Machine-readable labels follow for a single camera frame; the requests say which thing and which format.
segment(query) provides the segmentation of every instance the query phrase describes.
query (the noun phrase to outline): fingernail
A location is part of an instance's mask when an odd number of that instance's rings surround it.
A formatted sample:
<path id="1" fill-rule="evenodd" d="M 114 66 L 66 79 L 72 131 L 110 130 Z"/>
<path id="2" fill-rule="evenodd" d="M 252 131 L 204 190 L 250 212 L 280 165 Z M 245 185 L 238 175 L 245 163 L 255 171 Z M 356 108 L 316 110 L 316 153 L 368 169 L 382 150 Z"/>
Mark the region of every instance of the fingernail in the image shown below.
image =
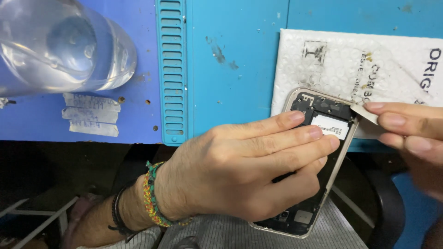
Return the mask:
<path id="1" fill-rule="evenodd" d="M 300 121 L 303 118 L 304 118 L 304 114 L 300 111 L 295 111 L 295 112 L 293 112 L 293 114 L 291 114 L 289 116 L 289 119 L 292 121 Z"/>
<path id="2" fill-rule="evenodd" d="M 374 109 L 380 109 L 384 105 L 385 105 L 385 103 L 382 103 L 382 102 L 369 102 L 369 103 L 365 103 L 363 105 L 363 107 L 365 107 L 366 109 L 374 110 Z"/>
<path id="3" fill-rule="evenodd" d="M 309 131 L 309 135 L 313 139 L 320 139 L 323 136 L 323 132 L 319 127 L 314 127 Z"/>
<path id="4" fill-rule="evenodd" d="M 432 144 L 429 140 L 419 136 L 408 137 L 404 146 L 412 153 L 420 153 L 432 149 Z"/>
<path id="5" fill-rule="evenodd" d="M 387 126 L 402 126 L 406 123 L 406 119 L 401 116 L 401 115 L 397 115 L 397 114 L 388 114 L 384 116 L 384 120 L 385 124 Z"/>
<path id="6" fill-rule="evenodd" d="M 327 157 L 327 156 L 322 157 L 322 158 L 319 159 L 319 161 L 320 161 L 321 164 L 325 164 L 327 160 L 328 160 L 328 157 Z"/>
<path id="7" fill-rule="evenodd" d="M 336 150 L 340 146 L 340 140 L 338 140 L 337 138 L 331 138 L 329 139 L 329 141 L 331 142 L 333 150 Z"/>

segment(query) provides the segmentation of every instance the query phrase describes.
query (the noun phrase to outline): water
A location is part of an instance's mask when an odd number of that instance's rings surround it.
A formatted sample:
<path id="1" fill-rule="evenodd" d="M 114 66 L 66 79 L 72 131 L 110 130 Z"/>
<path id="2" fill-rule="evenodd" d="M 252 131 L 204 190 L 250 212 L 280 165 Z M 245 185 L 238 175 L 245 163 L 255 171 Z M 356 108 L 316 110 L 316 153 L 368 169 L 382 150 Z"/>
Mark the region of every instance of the water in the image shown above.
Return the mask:
<path id="1" fill-rule="evenodd" d="M 3 97 L 113 89 L 137 60 L 118 24 L 73 0 L 0 0 L 0 46 Z"/>

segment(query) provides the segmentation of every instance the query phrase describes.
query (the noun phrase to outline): gray striped cloth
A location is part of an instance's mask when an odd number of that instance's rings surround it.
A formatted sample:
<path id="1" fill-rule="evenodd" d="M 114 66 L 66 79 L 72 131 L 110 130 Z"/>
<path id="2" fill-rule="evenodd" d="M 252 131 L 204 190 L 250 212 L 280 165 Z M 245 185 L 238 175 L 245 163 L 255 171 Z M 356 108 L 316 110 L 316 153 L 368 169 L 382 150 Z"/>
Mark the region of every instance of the gray striped cloth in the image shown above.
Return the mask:
<path id="1" fill-rule="evenodd" d="M 100 249 L 151 249 L 160 234 L 158 227 L 136 235 L 129 243 L 124 241 Z M 328 198 L 311 235 L 296 239 L 256 230 L 246 221 L 225 215 L 200 215 L 190 225 L 167 229 L 159 249 L 173 249 L 184 238 L 194 236 L 200 248 L 254 248 L 254 249 L 366 249 L 366 245 Z"/>

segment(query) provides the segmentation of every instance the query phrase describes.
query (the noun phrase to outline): braided bracelet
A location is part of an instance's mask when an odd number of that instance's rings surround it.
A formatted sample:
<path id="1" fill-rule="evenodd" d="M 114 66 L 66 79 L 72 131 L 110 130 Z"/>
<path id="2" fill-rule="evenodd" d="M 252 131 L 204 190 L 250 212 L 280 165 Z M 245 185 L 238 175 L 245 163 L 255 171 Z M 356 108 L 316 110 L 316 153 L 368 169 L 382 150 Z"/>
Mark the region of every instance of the braided bracelet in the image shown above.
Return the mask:
<path id="1" fill-rule="evenodd" d="M 144 206 L 146 211 L 151 217 L 152 221 L 162 227 L 170 227 L 172 225 L 186 226 L 189 224 L 192 218 L 189 218 L 187 222 L 172 222 L 168 220 L 159 210 L 157 206 L 157 199 L 154 194 L 154 181 L 157 176 L 157 169 L 160 168 L 165 162 L 156 163 L 152 165 L 149 161 L 146 162 L 148 172 L 144 177 L 143 191 L 144 191 Z"/>

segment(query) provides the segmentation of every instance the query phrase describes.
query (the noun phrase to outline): dark floor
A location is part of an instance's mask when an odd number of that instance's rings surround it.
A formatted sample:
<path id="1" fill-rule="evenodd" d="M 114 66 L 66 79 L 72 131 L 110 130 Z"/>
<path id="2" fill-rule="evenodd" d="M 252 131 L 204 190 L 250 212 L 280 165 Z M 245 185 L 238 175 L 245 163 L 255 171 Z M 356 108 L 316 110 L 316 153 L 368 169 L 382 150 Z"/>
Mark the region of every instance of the dark floor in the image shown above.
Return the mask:
<path id="1" fill-rule="evenodd" d="M 35 179 L 53 175 L 53 177 L 48 177 L 48 180 L 45 180 L 48 185 L 53 184 L 53 186 L 37 197 L 31 198 L 24 205 L 25 208 L 58 210 L 75 195 L 81 195 L 89 191 L 100 195 L 109 195 L 119 165 L 130 147 L 131 145 L 128 144 L 95 142 L 0 141 L 0 151 L 2 151 L 0 154 L 0 180 L 1 176 L 6 178 L 6 180 L 3 179 L 3 183 L 0 181 L 0 194 L 2 197 L 8 194 L 8 187 L 12 189 L 11 184 L 14 183 L 12 179 L 16 177 L 25 177 L 26 182 L 32 183 Z M 167 160 L 175 150 L 175 148 L 166 146 L 160 148 L 156 155 L 156 161 Z M 139 150 L 139 154 L 144 153 L 143 148 Z M 401 158 L 397 154 L 373 154 L 372 158 L 385 171 L 395 171 L 404 167 Z M 17 165 L 21 165 L 19 176 L 8 170 L 16 169 Z M 362 207 L 363 211 L 373 220 L 376 220 L 377 211 L 373 193 L 354 165 L 349 163 L 342 165 L 335 185 Z M 14 195 L 17 195 L 17 193 L 11 195 L 12 199 L 16 197 Z M 361 238 L 366 240 L 371 233 L 371 228 L 335 194 L 332 193 L 331 197 Z"/>

